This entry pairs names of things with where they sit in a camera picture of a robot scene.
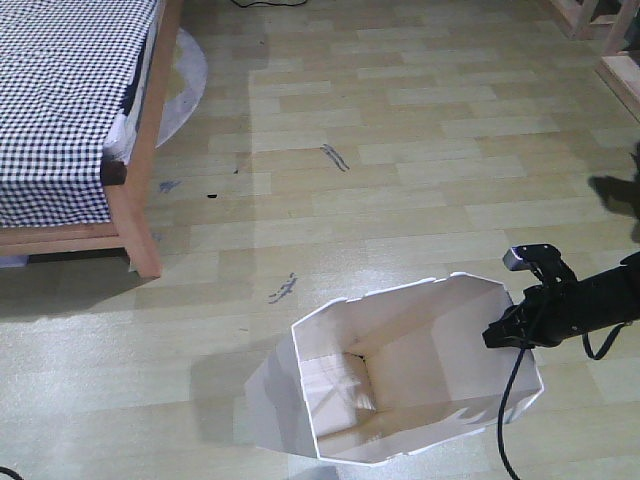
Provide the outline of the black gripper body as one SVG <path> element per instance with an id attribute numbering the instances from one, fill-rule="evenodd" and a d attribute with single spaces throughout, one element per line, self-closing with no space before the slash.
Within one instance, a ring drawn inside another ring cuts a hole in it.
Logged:
<path id="1" fill-rule="evenodd" d="M 482 333 L 487 348 L 552 348 L 580 335 L 572 317 L 577 282 L 541 284 L 524 290 L 524 299 L 508 307 Z"/>

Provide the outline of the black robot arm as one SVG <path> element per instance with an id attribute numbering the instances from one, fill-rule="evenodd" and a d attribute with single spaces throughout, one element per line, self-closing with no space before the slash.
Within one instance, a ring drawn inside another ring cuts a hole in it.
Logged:
<path id="1" fill-rule="evenodd" d="M 524 300 L 483 332 L 489 348 L 551 348 L 567 338 L 639 318 L 637 253 L 583 280 L 550 244 L 512 247 L 503 263 L 510 271 L 531 271 L 540 283 L 525 289 Z"/>

